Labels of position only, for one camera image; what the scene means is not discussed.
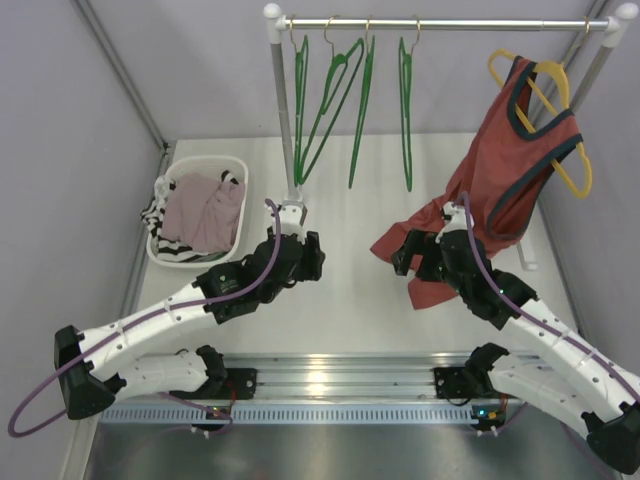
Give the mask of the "pink tank top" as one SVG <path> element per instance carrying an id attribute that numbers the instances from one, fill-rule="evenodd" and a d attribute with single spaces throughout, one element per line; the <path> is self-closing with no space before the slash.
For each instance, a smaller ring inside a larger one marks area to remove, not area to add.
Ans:
<path id="1" fill-rule="evenodd" d="M 169 195 L 161 236 L 201 253 L 228 252 L 235 244 L 245 184 L 198 173 L 182 176 Z"/>

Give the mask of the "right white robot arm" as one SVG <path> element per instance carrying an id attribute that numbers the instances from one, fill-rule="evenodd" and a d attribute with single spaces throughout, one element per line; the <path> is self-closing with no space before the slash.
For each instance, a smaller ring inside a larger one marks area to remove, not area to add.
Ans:
<path id="1" fill-rule="evenodd" d="M 421 259 L 418 279 L 451 287 L 473 315 L 541 361 L 525 364 L 488 342 L 445 379 L 440 397 L 518 397 L 572 428 L 610 468 L 626 475 L 638 471 L 638 376 L 601 355 L 524 281 L 494 268 L 482 242 L 469 239 L 467 230 L 410 231 L 391 256 L 395 272 L 406 275 L 415 257 Z"/>

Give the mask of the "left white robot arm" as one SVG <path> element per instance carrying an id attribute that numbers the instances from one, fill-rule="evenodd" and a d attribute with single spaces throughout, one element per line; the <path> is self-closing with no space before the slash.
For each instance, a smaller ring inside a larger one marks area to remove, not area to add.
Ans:
<path id="1" fill-rule="evenodd" d="M 169 393 L 213 399 L 228 385 L 223 356 L 212 346 L 173 355 L 157 348 L 254 313 L 285 289 L 318 281 L 326 258 L 318 233 L 276 236 L 239 261 L 221 263 L 165 300 L 121 320 L 80 331 L 59 330 L 54 365 L 66 416 L 81 420 L 129 398 Z"/>

